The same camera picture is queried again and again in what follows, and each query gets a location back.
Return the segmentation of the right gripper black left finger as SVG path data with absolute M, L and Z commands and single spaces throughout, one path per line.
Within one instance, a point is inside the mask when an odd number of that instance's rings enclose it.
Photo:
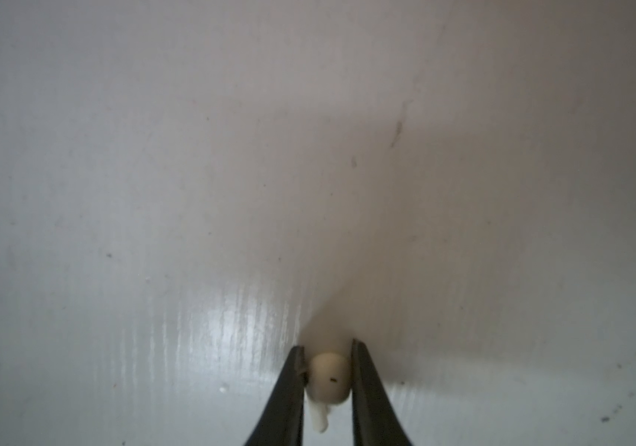
M 305 386 L 305 349 L 295 346 L 289 351 L 264 411 L 245 445 L 301 446 Z

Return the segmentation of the beige earbud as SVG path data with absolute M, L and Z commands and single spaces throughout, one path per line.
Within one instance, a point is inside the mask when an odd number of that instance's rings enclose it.
M 318 354 L 309 361 L 306 386 L 307 403 L 313 429 L 324 433 L 333 406 L 342 404 L 351 394 L 351 361 L 335 352 Z

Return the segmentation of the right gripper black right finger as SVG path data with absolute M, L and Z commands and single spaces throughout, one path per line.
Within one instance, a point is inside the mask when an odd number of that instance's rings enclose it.
M 364 342 L 351 345 L 352 434 L 355 446 L 412 445 Z

